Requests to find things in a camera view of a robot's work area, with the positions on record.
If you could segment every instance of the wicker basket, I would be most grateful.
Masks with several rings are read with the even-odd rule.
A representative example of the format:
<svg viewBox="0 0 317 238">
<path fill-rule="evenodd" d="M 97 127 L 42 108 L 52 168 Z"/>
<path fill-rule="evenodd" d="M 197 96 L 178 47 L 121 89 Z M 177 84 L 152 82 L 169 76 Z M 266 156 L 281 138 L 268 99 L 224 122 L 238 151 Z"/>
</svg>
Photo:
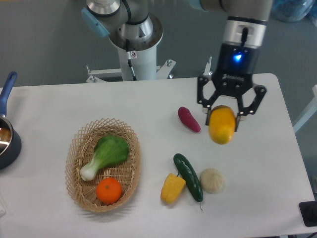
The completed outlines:
<svg viewBox="0 0 317 238">
<path fill-rule="evenodd" d="M 92 181 L 83 181 L 80 169 L 91 160 L 97 141 L 107 134 L 114 134 L 126 140 L 129 145 L 127 160 L 99 170 Z M 130 126 L 115 119 L 91 122 L 78 131 L 69 148 L 65 171 L 68 194 L 85 210 L 110 211 L 125 203 L 133 194 L 139 181 L 140 166 L 139 140 Z M 100 202 L 95 193 L 98 183 L 108 177 L 116 178 L 122 186 L 121 198 L 112 205 Z"/>
</svg>

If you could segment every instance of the white table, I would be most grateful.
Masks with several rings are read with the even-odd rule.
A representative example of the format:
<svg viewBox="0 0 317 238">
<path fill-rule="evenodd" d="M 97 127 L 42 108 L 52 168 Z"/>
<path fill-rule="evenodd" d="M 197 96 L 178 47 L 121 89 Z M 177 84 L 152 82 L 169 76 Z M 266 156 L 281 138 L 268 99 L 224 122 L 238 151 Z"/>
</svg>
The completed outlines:
<svg viewBox="0 0 317 238">
<path fill-rule="evenodd" d="M 7 118 L 23 145 L 19 158 L 0 171 L 6 208 L 0 237 L 249 238 L 316 232 L 300 215 L 298 204 L 314 196 L 278 80 L 258 74 L 254 82 L 265 85 L 267 94 L 227 145 L 208 135 L 195 78 L 13 88 Z M 220 97 L 217 104 L 237 110 L 233 99 Z M 180 106 L 191 110 L 200 133 L 181 124 Z M 64 171 L 74 135 L 101 118 L 120 119 L 136 131 L 142 169 L 128 203 L 92 214 L 67 194 Z M 210 167 L 223 172 L 225 188 L 204 194 L 203 212 L 188 189 L 172 206 L 159 198 L 166 176 L 177 173 L 175 153 L 185 155 L 198 176 Z"/>
</svg>

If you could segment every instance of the green cucumber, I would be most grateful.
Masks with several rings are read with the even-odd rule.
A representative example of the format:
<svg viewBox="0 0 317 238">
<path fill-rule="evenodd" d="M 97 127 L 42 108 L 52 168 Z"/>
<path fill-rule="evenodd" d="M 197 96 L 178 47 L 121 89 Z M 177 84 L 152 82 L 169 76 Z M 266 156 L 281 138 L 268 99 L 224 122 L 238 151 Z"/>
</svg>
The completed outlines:
<svg viewBox="0 0 317 238">
<path fill-rule="evenodd" d="M 173 160 L 179 173 L 182 175 L 183 179 L 186 181 L 186 185 L 190 193 L 192 194 L 193 198 L 197 202 L 202 202 L 204 198 L 203 190 L 192 165 L 189 163 L 186 157 L 183 156 L 182 154 L 174 155 Z"/>
</svg>

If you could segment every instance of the gray floor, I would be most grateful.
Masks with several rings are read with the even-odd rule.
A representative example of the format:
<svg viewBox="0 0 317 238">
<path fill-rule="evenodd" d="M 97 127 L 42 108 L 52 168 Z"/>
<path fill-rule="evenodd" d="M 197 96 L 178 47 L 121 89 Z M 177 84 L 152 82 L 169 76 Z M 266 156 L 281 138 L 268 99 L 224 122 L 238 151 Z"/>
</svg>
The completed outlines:
<svg viewBox="0 0 317 238">
<path fill-rule="evenodd" d="M 215 68 L 227 15 L 196 11 L 185 0 L 149 2 L 164 27 L 158 64 L 171 58 L 177 62 L 175 77 L 196 77 L 212 55 Z M 84 6 L 84 0 L 1 1 L 0 87 L 13 70 L 19 75 L 16 86 L 30 86 L 84 83 L 86 64 L 91 70 L 119 68 L 116 49 L 92 34 L 81 18 Z M 278 77 L 292 122 L 313 98 L 316 40 L 317 28 L 307 19 L 269 21 L 256 73 Z M 317 175 L 316 118 L 296 135 L 309 176 Z"/>
</svg>

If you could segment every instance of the saucepan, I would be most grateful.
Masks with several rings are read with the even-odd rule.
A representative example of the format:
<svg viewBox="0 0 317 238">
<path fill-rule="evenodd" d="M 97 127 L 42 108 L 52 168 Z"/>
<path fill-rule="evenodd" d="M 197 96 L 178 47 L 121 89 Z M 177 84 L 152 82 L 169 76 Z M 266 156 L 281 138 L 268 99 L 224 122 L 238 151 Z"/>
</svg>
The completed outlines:
<svg viewBox="0 0 317 238">
<path fill-rule="evenodd" d="M 16 72 L 11 72 L 0 94 L 0 169 L 10 165 L 20 154 L 21 138 L 13 129 L 6 117 L 6 105 L 17 78 Z"/>
</svg>

